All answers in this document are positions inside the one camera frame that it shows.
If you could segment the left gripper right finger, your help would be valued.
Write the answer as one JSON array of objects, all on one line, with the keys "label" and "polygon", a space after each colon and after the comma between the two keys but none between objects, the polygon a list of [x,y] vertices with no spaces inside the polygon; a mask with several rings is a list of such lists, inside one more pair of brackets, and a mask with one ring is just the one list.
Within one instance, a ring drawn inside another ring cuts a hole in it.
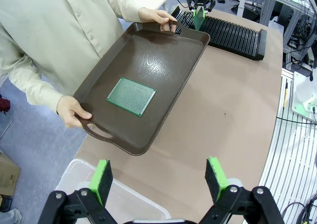
[{"label": "left gripper right finger", "polygon": [[283,224],[277,204],[265,186],[251,191],[229,184],[216,157],[207,158],[205,179],[213,205],[201,219],[201,224],[226,224],[234,215],[248,224]]}]

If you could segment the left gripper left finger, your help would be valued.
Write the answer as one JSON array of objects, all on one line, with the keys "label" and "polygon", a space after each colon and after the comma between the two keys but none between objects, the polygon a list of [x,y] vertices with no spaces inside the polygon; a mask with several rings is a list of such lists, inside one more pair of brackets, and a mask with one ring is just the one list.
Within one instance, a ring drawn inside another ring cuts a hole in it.
[{"label": "left gripper left finger", "polygon": [[109,160],[100,160],[88,188],[67,195],[52,191],[43,207],[39,224],[74,224],[87,218],[91,224],[115,224],[115,219],[105,208],[113,182]]}]

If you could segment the person's left hand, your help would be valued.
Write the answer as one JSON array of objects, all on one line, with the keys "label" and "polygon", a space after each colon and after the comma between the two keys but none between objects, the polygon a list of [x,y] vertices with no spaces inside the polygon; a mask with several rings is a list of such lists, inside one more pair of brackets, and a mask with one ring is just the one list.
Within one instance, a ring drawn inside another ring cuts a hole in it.
[{"label": "person's left hand", "polygon": [[170,24],[171,21],[176,19],[165,10],[154,10],[148,8],[141,8],[138,11],[141,22],[156,22],[159,24],[160,31],[176,31],[176,25]]}]

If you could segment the person's right hand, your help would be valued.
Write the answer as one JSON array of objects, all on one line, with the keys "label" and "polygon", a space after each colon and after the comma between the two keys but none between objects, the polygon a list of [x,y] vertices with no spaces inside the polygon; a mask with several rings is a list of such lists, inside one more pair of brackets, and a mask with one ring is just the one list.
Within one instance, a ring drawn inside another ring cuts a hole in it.
[{"label": "person's right hand", "polygon": [[72,96],[62,96],[57,103],[56,112],[68,128],[82,128],[82,124],[76,115],[83,119],[90,119],[92,117]]}]

